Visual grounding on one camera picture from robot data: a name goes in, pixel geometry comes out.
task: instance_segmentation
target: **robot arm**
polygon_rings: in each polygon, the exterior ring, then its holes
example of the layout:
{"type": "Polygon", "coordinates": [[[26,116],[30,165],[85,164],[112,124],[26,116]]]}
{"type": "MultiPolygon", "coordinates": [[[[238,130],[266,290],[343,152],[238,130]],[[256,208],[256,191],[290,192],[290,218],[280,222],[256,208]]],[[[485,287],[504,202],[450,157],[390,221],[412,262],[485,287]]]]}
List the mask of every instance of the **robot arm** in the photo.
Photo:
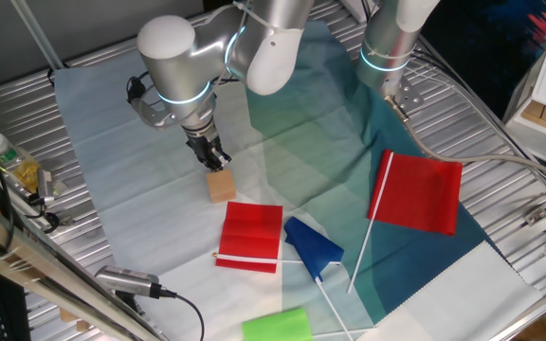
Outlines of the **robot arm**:
{"type": "MultiPolygon", "coordinates": [[[[314,0],[254,0],[216,10],[198,28],[177,16],[161,16],[138,33],[137,45],[166,109],[144,104],[140,81],[128,101],[157,129],[175,123],[187,144],[213,171],[230,161],[211,113],[210,81],[230,73],[259,95],[280,90],[290,79],[300,37],[314,0]]],[[[366,27],[357,67],[359,78],[383,97],[399,93],[404,66],[420,30],[439,0],[385,0],[366,27]]]]}
{"type": "Polygon", "coordinates": [[[222,150],[211,115],[215,99],[210,81],[227,70],[257,94],[281,89],[294,70],[313,2],[255,0],[251,9],[227,6],[198,28],[178,16],[155,18],[138,33],[137,46],[166,110],[152,109],[141,96],[128,101],[157,129],[180,123],[199,161],[221,170],[230,157],[222,150]],[[243,10],[249,13],[245,20],[243,10]]]}

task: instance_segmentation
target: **blue fabric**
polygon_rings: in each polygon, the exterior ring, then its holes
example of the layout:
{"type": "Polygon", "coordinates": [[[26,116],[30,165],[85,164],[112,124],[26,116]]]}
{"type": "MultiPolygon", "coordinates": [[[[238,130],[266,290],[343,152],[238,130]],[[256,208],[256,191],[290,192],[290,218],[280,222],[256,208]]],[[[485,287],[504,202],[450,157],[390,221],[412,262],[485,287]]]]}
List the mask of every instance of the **blue fabric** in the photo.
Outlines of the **blue fabric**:
{"type": "MultiPolygon", "coordinates": [[[[252,127],[273,141],[264,144],[269,185],[326,229],[352,274],[382,152],[422,156],[418,147],[389,105],[359,81],[322,22],[307,24],[284,88],[266,97],[248,91],[247,101],[252,127]]],[[[490,242],[463,206],[452,237],[374,223],[355,280],[372,321],[484,240],[490,242]]]]}
{"type": "Polygon", "coordinates": [[[290,218],[283,226],[287,237],[285,242],[293,245],[299,253],[304,266],[311,274],[311,278],[321,278],[321,270],[330,261],[341,261],[345,251],[329,239],[320,235],[316,230],[301,222],[296,217],[290,218]]]}

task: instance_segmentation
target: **metal grating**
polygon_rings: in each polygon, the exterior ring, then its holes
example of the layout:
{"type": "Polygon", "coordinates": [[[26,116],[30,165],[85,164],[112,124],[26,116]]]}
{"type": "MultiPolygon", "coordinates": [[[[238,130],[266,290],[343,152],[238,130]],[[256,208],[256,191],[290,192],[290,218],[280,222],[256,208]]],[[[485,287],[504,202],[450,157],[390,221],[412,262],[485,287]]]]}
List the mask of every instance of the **metal grating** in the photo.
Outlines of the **metal grating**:
{"type": "MultiPolygon", "coordinates": [[[[205,18],[195,18],[191,23],[199,26],[205,18]]],[[[317,0],[310,19],[326,21],[352,59],[358,58],[365,24],[359,24],[338,1],[317,0]]],[[[68,64],[95,65],[135,49],[136,40],[132,39],[68,64]]],[[[423,107],[409,115],[418,135],[433,150],[451,156],[517,153],[495,124],[496,118],[466,92],[455,90],[453,81],[421,62],[411,62],[409,69],[416,73],[407,71],[406,76],[424,99],[423,107]],[[478,103],[477,107],[456,91],[478,103]]],[[[52,240],[91,273],[104,264],[115,264],[46,72],[0,86],[0,132],[51,169],[54,180],[62,180],[69,187],[50,210],[71,216],[74,224],[59,227],[51,234],[52,240]]],[[[546,229],[528,227],[523,216],[545,200],[546,187],[520,166],[486,161],[464,167],[461,201],[515,269],[543,293],[546,258],[541,257],[541,251],[546,229]]],[[[27,309],[33,340],[82,341],[102,336],[94,328],[76,332],[74,324],[60,321],[56,306],[31,293],[27,293],[27,309]]]]}

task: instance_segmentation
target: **green fabric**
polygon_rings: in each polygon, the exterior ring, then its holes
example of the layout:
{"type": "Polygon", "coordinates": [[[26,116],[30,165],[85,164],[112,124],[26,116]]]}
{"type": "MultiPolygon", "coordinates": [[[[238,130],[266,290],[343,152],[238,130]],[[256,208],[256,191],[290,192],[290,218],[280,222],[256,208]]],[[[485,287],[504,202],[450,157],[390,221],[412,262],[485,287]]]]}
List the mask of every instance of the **green fabric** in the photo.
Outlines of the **green fabric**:
{"type": "Polygon", "coordinates": [[[244,341],[312,341],[304,309],[262,317],[242,324],[244,341]]]}

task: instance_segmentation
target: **red fabric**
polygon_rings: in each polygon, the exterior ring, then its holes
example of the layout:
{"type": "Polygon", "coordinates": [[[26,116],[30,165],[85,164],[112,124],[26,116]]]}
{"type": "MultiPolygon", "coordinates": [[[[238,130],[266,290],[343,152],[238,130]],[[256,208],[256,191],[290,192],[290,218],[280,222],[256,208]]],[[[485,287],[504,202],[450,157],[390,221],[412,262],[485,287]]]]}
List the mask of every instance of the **red fabric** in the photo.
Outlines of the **red fabric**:
{"type": "Polygon", "coordinates": [[[435,161],[385,150],[378,169],[368,218],[453,236],[462,172],[461,163],[435,161]],[[390,160],[391,166],[385,182],[385,172],[390,160]],[[380,203],[374,217],[379,196],[380,203]]]}
{"type": "MultiPolygon", "coordinates": [[[[282,233],[282,207],[229,202],[219,252],[223,255],[276,259],[282,233]]],[[[275,273],[277,264],[216,260],[216,266],[275,273]]]]}

